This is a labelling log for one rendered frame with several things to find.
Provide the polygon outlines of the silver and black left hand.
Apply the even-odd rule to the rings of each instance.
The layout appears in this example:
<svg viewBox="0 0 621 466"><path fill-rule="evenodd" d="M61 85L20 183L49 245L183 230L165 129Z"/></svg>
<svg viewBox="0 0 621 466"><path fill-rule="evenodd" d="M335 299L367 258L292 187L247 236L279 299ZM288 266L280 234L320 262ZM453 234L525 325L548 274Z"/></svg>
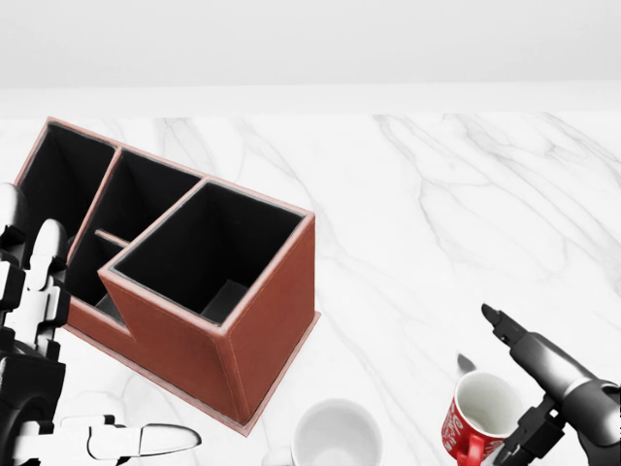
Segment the silver and black left hand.
<svg viewBox="0 0 621 466"><path fill-rule="evenodd" d="M0 183L0 466L121 466L199 446L196 431L175 424L127 427L104 414L53 420L66 373L54 333L69 314L68 240L49 218L28 252L27 232L25 196Z"/></svg>

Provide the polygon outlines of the silver and black right hand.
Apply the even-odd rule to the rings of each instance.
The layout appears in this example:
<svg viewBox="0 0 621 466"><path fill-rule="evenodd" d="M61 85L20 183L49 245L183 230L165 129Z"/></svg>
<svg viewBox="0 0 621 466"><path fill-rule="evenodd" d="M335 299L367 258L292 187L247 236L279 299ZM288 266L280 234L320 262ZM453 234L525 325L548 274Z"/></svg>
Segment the silver and black right hand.
<svg viewBox="0 0 621 466"><path fill-rule="evenodd" d="M511 358L542 388L541 402L488 458L494 466L530 466L564 435L577 434L588 466L621 466L621 386L586 369L557 345L487 304L483 316Z"/></svg>

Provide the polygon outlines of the red mug with white print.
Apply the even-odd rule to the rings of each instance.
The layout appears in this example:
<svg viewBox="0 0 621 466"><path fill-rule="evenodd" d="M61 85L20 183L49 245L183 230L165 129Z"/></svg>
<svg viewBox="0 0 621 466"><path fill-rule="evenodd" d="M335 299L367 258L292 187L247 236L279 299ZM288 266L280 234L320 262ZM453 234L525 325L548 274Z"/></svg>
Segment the red mug with white print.
<svg viewBox="0 0 621 466"><path fill-rule="evenodd" d="M517 428L522 399L506 380L472 371L456 384L441 442L457 466L481 466Z"/></svg>

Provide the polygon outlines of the red-brown desk caddy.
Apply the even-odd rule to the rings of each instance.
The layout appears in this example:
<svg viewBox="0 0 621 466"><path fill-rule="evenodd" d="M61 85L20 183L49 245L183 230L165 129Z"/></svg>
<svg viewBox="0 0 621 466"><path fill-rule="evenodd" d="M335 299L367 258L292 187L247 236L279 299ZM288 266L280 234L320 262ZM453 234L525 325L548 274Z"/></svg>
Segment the red-brown desk caddy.
<svg viewBox="0 0 621 466"><path fill-rule="evenodd" d="M68 329L249 433L318 319L314 214L56 118L16 183L67 230Z"/></svg>

